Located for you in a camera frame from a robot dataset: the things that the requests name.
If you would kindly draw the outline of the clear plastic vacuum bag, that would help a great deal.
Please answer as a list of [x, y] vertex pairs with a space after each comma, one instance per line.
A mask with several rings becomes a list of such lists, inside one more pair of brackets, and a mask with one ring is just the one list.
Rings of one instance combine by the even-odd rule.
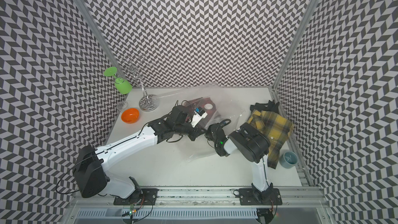
[[175, 103], [185, 106], [189, 112], [188, 122], [196, 128], [215, 130], [219, 123], [223, 123], [223, 131], [218, 132], [219, 137], [236, 130], [243, 123], [245, 115], [237, 98], [217, 83], [159, 94], [154, 100], [160, 104], [161, 110], [167, 112]]

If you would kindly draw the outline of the red black plaid shirt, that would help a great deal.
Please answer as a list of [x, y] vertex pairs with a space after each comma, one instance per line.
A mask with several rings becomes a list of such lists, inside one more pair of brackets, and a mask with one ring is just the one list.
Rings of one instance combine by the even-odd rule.
[[188, 108], [189, 116], [187, 120], [193, 127], [200, 127], [207, 130], [210, 125], [216, 123], [221, 118], [216, 104], [210, 97], [201, 97], [190, 101], [184, 100], [182, 105]]

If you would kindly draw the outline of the yellow plaid shirt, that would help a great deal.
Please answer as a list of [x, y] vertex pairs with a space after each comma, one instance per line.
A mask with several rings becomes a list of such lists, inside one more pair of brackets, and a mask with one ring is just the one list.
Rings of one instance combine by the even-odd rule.
[[247, 123], [269, 139], [271, 146], [267, 164], [269, 168], [276, 169], [280, 150], [293, 132], [293, 122], [275, 112], [254, 110]]

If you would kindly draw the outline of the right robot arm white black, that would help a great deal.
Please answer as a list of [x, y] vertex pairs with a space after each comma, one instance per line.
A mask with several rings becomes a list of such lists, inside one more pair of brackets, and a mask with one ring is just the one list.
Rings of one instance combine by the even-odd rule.
[[231, 122], [229, 119], [212, 124], [205, 133], [209, 142], [213, 142], [216, 153], [227, 157], [239, 151], [252, 167], [252, 191], [257, 201], [261, 203], [272, 193], [272, 185], [268, 182], [266, 158], [268, 158], [271, 142], [259, 130], [249, 123], [243, 123], [240, 128], [225, 135], [223, 127]]

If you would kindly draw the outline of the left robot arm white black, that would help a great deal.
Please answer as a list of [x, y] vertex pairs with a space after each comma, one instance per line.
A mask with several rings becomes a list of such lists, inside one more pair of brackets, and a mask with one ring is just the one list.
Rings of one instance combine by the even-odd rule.
[[111, 168], [134, 153], [170, 140], [175, 134], [194, 141], [206, 132], [198, 123], [207, 115], [201, 107], [177, 105], [169, 114], [146, 123], [131, 136], [98, 148], [91, 145], [82, 148], [72, 169], [81, 196], [110, 195], [133, 202], [142, 193], [138, 182], [133, 177], [125, 179], [112, 174]]

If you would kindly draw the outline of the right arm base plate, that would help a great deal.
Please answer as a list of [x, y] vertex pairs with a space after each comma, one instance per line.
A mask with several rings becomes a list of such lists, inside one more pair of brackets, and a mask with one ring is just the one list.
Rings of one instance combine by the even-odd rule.
[[279, 189], [272, 188], [260, 192], [257, 188], [240, 188], [236, 195], [241, 205], [273, 205], [283, 204]]

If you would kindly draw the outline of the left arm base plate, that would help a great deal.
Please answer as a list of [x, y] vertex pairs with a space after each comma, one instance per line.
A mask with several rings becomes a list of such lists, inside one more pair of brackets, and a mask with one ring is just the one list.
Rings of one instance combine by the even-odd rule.
[[114, 205], [154, 205], [157, 200], [159, 190], [157, 188], [142, 188], [135, 178], [130, 176], [129, 179], [135, 187], [134, 192], [126, 199], [115, 197]]

